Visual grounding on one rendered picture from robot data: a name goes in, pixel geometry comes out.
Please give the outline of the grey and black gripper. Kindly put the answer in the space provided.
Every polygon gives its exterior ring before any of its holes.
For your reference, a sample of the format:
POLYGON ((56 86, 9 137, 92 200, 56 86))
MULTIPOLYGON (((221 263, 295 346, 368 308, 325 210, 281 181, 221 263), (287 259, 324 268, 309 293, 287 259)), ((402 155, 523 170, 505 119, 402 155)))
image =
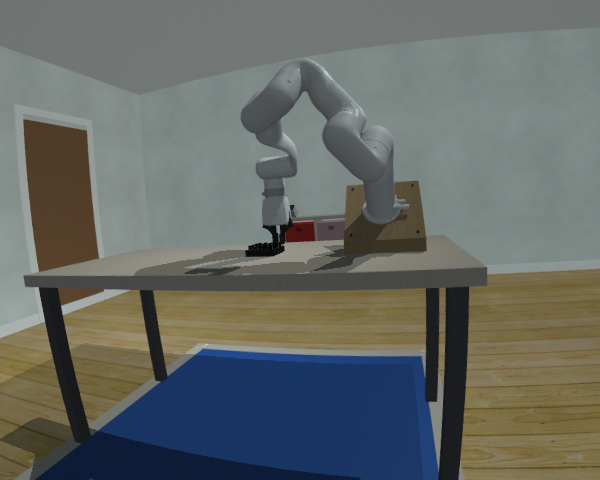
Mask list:
POLYGON ((294 226, 288 198, 286 196, 265 197, 262 205, 262 221, 263 228, 271 232, 274 244, 278 243, 279 239, 280 245, 285 244, 285 233, 294 226), (276 225, 280 225, 279 238, 276 225))

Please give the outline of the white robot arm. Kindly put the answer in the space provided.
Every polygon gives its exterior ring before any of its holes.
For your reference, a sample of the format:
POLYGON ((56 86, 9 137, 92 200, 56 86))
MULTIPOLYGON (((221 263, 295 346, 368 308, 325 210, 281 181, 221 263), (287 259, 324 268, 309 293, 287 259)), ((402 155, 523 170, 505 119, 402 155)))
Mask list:
POLYGON ((326 148, 363 181, 364 217, 375 224, 386 224, 399 216, 399 210, 409 210, 406 200, 398 200, 395 195, 394 142, 390 132, 381 126, 371 126, 363 132, 365 112, 321 65, 309 59, 295 59, 283 66, 241 112, 243 126, 255 133, 260 143, 289 154, 257 161, 257 175, 271 179, 264 180, 262 196, 286 196, 284 178, 297 174, 297 149, 283 133, 282 117, 303 91, 327 119, 322 133, 326 148))

